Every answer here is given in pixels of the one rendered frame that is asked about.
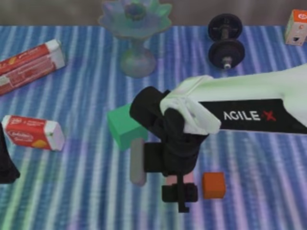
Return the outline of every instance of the blue striped fabric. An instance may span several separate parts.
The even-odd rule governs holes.
[[[205,27],[173,27],[146,44],[157,57],[156,72],[134,80],[118,66],[128,42],[100,27],[0,27],[0,59],[53,38],[68,59],[66,68],[0,97],[0,117],[59,121],[67,137],[63,152],[9,144],[22,176],[0,186],[0,229],[307,230],[307,137],[230,131],[209,137],[195,180],[201,188],[204,171],[225,172],[226,196],[200,197],[189,214],[179,214],[177,205],[161,200],[161,175],[149,175],[143,188],[130,183],[129,152],[118,150],[106,124],[108,110],[130,103],[146,86],[163,91],[189,76],[306,63],[307,46],[284,45],[282,33],[282,27],[245,27],[246,58],[222,73],[208,63]]]

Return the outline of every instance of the green cube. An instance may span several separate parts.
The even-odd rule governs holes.
[[[147,140],[148,131],[129,115],[131,104],[109,111],[107,122],[110,132],[120,150],[130,148],[131,142],[136,138]]]

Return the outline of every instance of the cardboard box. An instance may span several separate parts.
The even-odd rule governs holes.
[[[302,46],[307,37],[307,11],[293,10],[284,33],[285,43]]]
[[[58,122],[6,115],[2,120],[5,134],[16,145],[46,150],[62,150],[65,138]]]
[[[0,62],[0,95],[35,81],[65,66],[56,39]]]

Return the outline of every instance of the dumbbell weight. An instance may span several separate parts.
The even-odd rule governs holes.
[[[244,59],[244,46],[237,40],[242,29],[241,20],[233,14],[220,14],[210,21],[208,34],[215,43],[210,47],[208,56],[213,65],[231,69]]]

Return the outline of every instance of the table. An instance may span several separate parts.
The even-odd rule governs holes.
[[[228,72],[209,65],[206,27],[173,27],[147,42],[158,60],[150,77],[123,75],[118,58],[127,41],[100,27],[0,27],[0,59],[58,38],[67,67],[0,97],[7,114],[58,121],[62,152],[9,144],[21,172],[0,186],[2,230],[306,230],[307,137],[221,131],[202,145],[195,168],[223,171],[223,200],[191,204],[189,214],[161,200],[161,175],[145,187],[129,181],[129,151],[120,152],[107,111],[130,103],[146,86],[173,89],[189,76],[216,78],[282,70],[307,62],[307,46],[283,43],[283,27],[245,27],[246,58]]]

